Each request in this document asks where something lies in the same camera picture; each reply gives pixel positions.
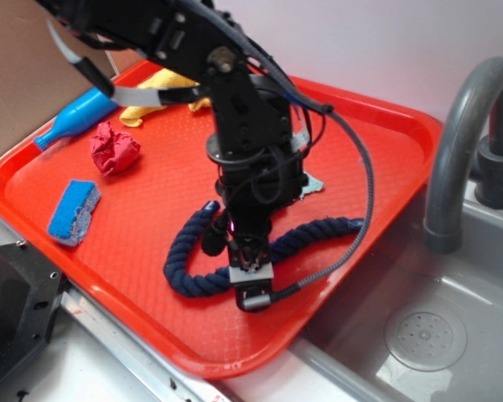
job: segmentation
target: blue rope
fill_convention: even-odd
[[[163,272],[171,287],[182,296],[208,297],[224,293],[231,288],[229,269],[226,266],[206,276],[192,276],[186,273],[190,252],[219,209],[220,205],[216,201],[209,201],[192,215],[169,248]],[[316,241],[358,233],[362,225],[363,219],[347,218],[317,219],[302,224],[270,244],[272,264],[276,265],[296,255],[301,249]]]

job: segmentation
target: stainless steel sink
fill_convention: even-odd
[[[320,349],[309,359],[338,364],[329,374],[344,386],[367,384],[366,399],[503,401],[503,213],[466,201],[463,247],[434,255],[423,245],[424,201],[302,332]]]

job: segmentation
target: sink drain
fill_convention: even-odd
[[[462,356],[467,342],[460,319],[435,303],[398,310],[388,320],[385,336],[392,355],[419,371],[449,367]]]

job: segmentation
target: blue sponge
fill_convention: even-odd
[[[49,234],[64,245],[78,245],[86,236],[100,197],[95,183],[71,180],[50,221]]]

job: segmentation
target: plastic bottle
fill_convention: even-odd
[[[52,142],[77,136],[96,124],[117,108],[117,103],[97,88],[88,90],[69,103],[56,117],[54,125],[45,134],[34,138],[35,145],[45,151]]]

